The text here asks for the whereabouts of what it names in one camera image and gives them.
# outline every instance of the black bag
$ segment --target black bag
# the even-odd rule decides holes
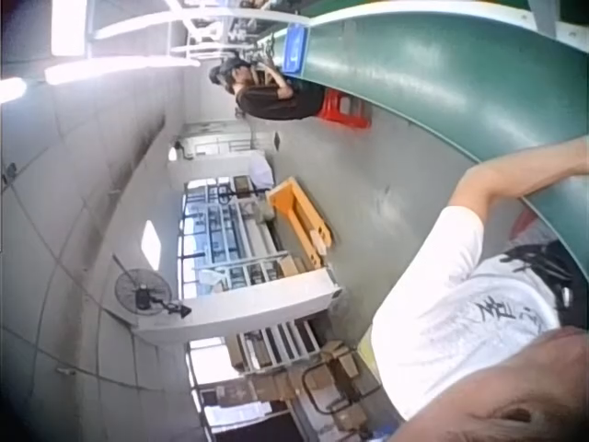
[[[554,293],[561,325],[589,330],[589,284],[560,241],[518,246],[505,254],[507,257],[502,262],[523,261],[525,265],[516,272],[533,270]]]

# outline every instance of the green conveyor belt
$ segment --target green conveyor belt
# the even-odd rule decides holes
[[[282,56],[282,39],[274,49]],[[484,161],[589,132],[588,72],[586,53],[532,31],[405,13],[312,28],[300,76],[367,99]],[[528,202],[588,275],[589,179],[566,180]]]

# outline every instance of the wall fan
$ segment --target wall fan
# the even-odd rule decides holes
[[[112,259],[122,270],[114,285],[114,295],[125,309],[143,316],[165,310],[169,314],[179,314],[182,319],[191,314],[191,308],[172,301],[172,290],[159,273],[148,269],[127,270],[116,255],[112,255]]]

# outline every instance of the blue bin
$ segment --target blue bin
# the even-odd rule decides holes
[[[306,27],[289,25],[284,42],[283,73],[300,74],[305,60]]]

